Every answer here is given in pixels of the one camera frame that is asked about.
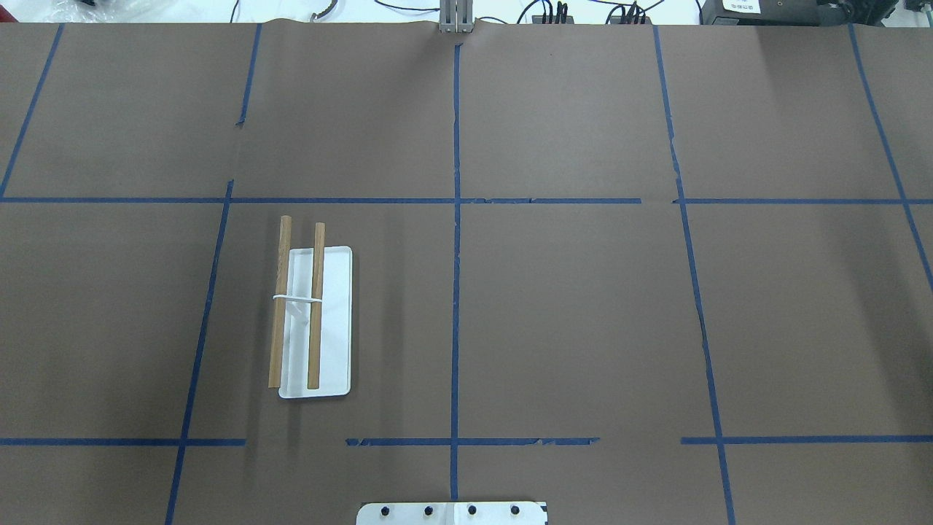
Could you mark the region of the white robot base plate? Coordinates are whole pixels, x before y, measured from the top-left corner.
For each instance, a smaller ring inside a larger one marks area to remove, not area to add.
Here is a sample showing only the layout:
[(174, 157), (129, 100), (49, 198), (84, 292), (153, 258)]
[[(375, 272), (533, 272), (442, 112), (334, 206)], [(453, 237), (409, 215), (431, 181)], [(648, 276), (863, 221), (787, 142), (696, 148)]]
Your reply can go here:
[(545, 502), (371, 502), (356, 524), (547, 524)]

